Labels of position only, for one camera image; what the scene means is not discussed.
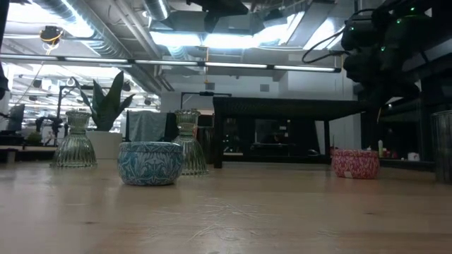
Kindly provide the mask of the ribbed glass candlestick holder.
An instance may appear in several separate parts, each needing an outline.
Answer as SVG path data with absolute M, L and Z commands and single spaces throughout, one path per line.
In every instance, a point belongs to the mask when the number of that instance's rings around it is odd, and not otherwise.
M 95 151 L 86 135 L 91 114 L 86 111 L 71 110 L 66 112 L 69 134 L 61 141 L 52 166 L 64 167 L 93 167 L 97 164 Z
M 179 132 L 173 143 L 183 148 L 182 175 L 208 174 L 203 149 L 196 139 L 197 121 L 201 113 L 196 109 L 178 109 L 174 114 Z

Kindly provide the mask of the blue patterned candle tin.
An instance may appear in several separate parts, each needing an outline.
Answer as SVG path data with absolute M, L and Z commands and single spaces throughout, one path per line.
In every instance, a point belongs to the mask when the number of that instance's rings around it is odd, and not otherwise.
M 119 145 L 119 176 L 128 185 L 170 185 L 182 174 L 183 164 L 183 147 L 176 143 L 142 141 Z

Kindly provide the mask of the pink patterned candle tin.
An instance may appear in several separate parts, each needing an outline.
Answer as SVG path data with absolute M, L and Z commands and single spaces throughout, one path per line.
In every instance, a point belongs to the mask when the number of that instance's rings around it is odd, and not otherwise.
M 337 177 L 375 179 L 380 161 L 378 153 L 371 150 L 334 150 L 331 168 Z

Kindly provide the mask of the black mesh riser shelf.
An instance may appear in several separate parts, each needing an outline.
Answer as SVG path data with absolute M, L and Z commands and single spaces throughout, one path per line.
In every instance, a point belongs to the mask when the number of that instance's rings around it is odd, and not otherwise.
M 222 135 L 226 119 L 250 117 L 253 119 L 311 119 L 322 121 L 324 127 L 325 155 L 318 159 L 302 159 L 302 163 L 331 163 L 329 122 L 371 109 L 367 101 L 324 99 L 275 99 L 255 97 L 214 97 L 214 159 L 213 166 L 222 168 Z

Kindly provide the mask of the grey cloth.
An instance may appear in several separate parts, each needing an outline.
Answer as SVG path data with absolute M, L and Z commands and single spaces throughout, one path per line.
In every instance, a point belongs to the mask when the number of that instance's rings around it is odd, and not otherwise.
M 129 138 L 132 142 L 157 142 L 165 135 L 166 113 L 129 112 Z

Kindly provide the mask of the long LED light bar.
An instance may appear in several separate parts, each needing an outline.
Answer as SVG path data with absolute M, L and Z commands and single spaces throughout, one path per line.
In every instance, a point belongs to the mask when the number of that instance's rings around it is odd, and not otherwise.
M 29 55 L 29 54 L 0 54 L 2 60 L 24 60 L 24 61 L 60 61 L 89 64 L 116 64 L 120 66 L 131 65 L 156 65 L 156 66 L 183 66 L 183 67 L 225 67 L 225 68 L 246 68 L 272 71 L 300 71 L 300 72 L 322 72 L 339 73 L 340 68 L 319 67 L 319 66 L 290 66 L 290 65 L 271 65 L 260 63 L 230 63 L 214 61 L 174 61 L 174 60 L 148 60 L 148 59 L 112 59 L 112 58 L 93 58 L 76 56 L 47 56 L 47 55 Z

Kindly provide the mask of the snake plant in white pot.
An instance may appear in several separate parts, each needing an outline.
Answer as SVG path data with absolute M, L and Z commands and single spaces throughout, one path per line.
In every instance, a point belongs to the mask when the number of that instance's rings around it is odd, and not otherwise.
M 110 133 L 114 122 L 119 115 L 130 106 L 134 94 L 121 100 L 121 91 L 124 86 L 124 72 L 120 71 L 105 95 L 102 87 L 93 81 L 93 97 L 89 99 L 82 91 L 80 83 L 74 78 L 75 86 L 80 90 L 81 97 L 85 105 L 91 111 L 91 118 L 96 126 L 93 131 L 87 132 L 87 137 L 93 145 L 96 159 L 117 159 L 119 155 L 119 145 L 122 143 L 120 133 Z

